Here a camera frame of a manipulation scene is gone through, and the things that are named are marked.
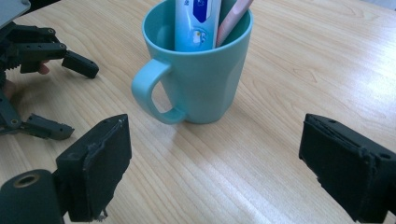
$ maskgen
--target toothbrush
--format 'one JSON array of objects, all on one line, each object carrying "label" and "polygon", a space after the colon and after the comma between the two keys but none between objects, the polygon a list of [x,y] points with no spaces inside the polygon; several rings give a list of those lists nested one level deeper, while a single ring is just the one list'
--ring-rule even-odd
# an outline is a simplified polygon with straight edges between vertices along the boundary
[{"label": "toothbrush", "polygon": [[220,47],[235,25],[241,20],[242,16],[250,7],[253,0],[237,0],[225,17],[218,30],[216,47]]}]

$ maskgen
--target teal mug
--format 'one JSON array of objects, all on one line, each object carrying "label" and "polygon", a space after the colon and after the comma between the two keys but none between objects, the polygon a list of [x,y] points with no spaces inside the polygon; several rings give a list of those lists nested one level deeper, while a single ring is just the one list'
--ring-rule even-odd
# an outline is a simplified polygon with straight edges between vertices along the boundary
[{"label": "teal mug", "polygon": [[[223,0],[220,22],[235,0]],[[216,49],[177,52],[175,48],[175,0],[166,0],[148,12],[142,24],[151,60],[132,81],[132,94],[155,119],[175,124],[210,123],[219,120],[235,97],[248,52],[253,26],[249,10]],[[161,81],[172,108],[160,112],[152,100]]]}]

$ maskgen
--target blue label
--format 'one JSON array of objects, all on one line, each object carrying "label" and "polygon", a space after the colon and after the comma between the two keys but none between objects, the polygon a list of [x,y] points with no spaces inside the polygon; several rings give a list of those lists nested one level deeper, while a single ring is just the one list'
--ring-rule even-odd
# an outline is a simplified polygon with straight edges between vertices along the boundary
[{"label": "blue label", "polygon": [[207,0],[194,0],[192,14],[200,23],[203,23],[207,19],[207,7]]}]

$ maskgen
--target wooden table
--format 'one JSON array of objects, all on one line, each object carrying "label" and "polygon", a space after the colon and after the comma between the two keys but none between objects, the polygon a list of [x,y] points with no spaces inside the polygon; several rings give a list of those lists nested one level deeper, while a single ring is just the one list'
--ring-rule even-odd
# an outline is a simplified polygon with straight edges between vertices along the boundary
[{"label": "wooden table", "polygon": [[[54,28],[100,72],[88,80],[52,61],[47,76],[8,73],[24,119],[34,112],[76,130],[64,141],[0,136],[0,183],[53,172],[97,122],[127,113],[134,156],[106,223],[353,223],[298,158],[304,116],[336,119],[396,151],[396,13],[359,0],[256,0],[230,109],[216,123],[170,126],[130,91],[149,60],[141,22],[159,2],[63,0],[16,20]],[[155,95],[166,100],[160,87]]]}]

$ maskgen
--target wood grain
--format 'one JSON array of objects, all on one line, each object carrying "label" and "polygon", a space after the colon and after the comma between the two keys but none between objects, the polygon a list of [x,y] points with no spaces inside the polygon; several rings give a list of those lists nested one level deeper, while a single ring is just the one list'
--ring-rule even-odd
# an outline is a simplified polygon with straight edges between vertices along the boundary
[{"label": "wood grain", "polygon": [[[24,119],[34,112],[76,130],[61,142],[0,136],[0,183],[53,172],[97,122],[127,113],[134,156],[106,223],[353,223],[298,159],[304,116],[336,119],[396,151],[396,14],[360,0],[256,0],[230,109],[216,123],[170,126],[130,91],[149,60],[141,21],[159,2],[61,1],[16,20],[54,28],[100,73],[88,80],[59,61],[46,76],[8,73]],[[161,90],[155,98],[166,101]],[[386,223],[395,221],[389,214]]]}]

